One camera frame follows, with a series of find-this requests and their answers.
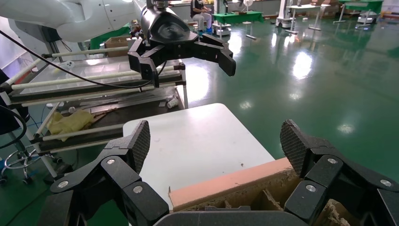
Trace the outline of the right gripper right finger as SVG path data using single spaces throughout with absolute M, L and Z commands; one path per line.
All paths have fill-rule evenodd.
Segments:
M 329 200 L 342 204 L 363 226 L 399 223 L 399 185 L 393 179 L 347 159 L 328 140 L 282 123 L 282 150 L 301 182 L 284 211 L 312 226 Z

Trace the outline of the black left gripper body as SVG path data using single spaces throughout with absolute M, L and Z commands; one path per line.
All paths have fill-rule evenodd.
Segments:
M 199 36 L 170 8 L 146 7 L 141 27 L 154 61 L 185 59 L 195 56 Z

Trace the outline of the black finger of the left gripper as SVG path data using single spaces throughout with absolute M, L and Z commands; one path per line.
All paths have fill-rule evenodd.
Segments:
M 194 57 L 217 63 L 230 77 L 235 75 L 236 61 L 228 43 L 209 34 L 203 34 L 199 41 L 194 43 Z
M 146 46 L 143 39 L 137 39 L 128 51 L 130 69 L 140 73 L 142 79 L 149 81 L 155 88 L 160 87 L 159 75 L 166 66 L 161 56 L 164 48 L 164 45 L 151 48 Z

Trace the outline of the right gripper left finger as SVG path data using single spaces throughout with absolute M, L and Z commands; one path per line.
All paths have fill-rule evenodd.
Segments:
M 150 142 L 149 123 L 141 120 L 129 136 L 110 141 L 92 162 L 55 181 L 50 225 L 85 226 L 108 201 L 134 226 L 152 226 L 166 216 L 168 204 L 139 175 Z

